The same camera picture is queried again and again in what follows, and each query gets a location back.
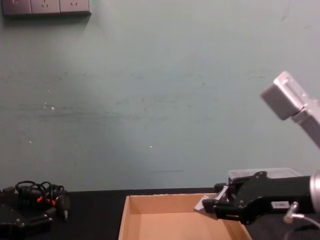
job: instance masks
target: label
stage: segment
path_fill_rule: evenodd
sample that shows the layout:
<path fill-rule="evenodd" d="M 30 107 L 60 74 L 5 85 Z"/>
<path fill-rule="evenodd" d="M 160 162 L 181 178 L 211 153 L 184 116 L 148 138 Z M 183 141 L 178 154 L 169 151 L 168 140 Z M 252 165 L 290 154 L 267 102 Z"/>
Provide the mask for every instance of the label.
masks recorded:
<path fill-rule="evenodd" d="M 271 202 L 273 209 L 288 209 L 290 204 L 288 201 L 272 201 Z"/>

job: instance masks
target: table surface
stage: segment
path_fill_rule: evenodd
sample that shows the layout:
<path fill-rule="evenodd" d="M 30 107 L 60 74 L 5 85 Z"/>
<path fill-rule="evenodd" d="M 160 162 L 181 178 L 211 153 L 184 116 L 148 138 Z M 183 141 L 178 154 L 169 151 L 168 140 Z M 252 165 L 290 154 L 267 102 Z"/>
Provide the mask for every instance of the table surface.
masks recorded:
<path fill-rule="evenodd" d="M 153 194 L 212 193 L 213 188 L 142 189 L 70 192 L 71 212 L 66 223 L 55 218 L 49 232 L 40 233 L 28 240 L 118 240 L 126 196 Z M 312 240 L 320 239 L 320 231 L 308 225 L 306 229 L 294 231 L 308 222 L 297 220 L 285 224 L 282 215 L 266 215 L 247 226 L 253 240 Z"/>

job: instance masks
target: white cable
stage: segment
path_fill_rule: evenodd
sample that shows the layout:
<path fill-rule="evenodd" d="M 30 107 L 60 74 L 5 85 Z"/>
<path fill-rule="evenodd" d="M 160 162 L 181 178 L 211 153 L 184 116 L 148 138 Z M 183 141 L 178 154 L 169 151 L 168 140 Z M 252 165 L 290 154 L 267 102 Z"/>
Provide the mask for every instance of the white cable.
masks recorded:
<path fill-rule="evenodd" d="M 320 223 L 317 222 L 316 220 L 313 220 L 312 218 L 310 217 L 307 217 L 305 216 L 304 214 L 292 214 L 291 215 L 291 219 L 304 219 L 314 225 L 316 225 L 319 229 L 320 229 Z M 294 232 L 294 230 L 291 230 L 291 231 L 288 231 L 285 235 L 284 235 L 284 238 L 283 240 L 288 240 L 289 238 L 289 235 L 292 234 Z"/>
<path fill-rule="evenodd" d="M 294 219 L 304 219 L 306 221 L 309 221 L 310 223 L 316 225 L 320 229 L 320 223 L 316 220 L 313 220 L 310 217 L 305 216 L 304 214 L 292 214 L 292 218 Z"/>

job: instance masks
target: power socket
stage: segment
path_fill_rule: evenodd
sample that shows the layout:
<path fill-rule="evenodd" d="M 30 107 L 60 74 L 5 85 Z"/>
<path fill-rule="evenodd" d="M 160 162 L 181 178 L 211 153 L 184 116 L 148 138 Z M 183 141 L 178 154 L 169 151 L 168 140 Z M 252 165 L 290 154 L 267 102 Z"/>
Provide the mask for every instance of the power socket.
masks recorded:
<path fill-rule="evenodd" d="M 61 13 L 91 13 L 89 0 L 60 0 Z"/>
<path fill-rule="evenodd" d="M 30 0 L 2 0 L 3 14 L 7 16 L 30 15 Z"/>
<path fill-rule="evenodd" d="M 59 14 L 59 0 L 30 0 L 32 14 Z"/>

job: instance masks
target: cardboard box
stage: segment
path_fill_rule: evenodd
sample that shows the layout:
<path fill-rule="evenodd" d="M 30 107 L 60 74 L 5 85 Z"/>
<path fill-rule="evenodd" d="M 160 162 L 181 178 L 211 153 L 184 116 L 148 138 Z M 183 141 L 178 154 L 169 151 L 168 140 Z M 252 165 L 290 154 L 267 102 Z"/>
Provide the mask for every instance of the cardboard box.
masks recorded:
<path fill-rule="evenodd" d="M 204 194 L 127 196 L 118 240 L 252 240 L 237 221 L 194 212 Z"/>

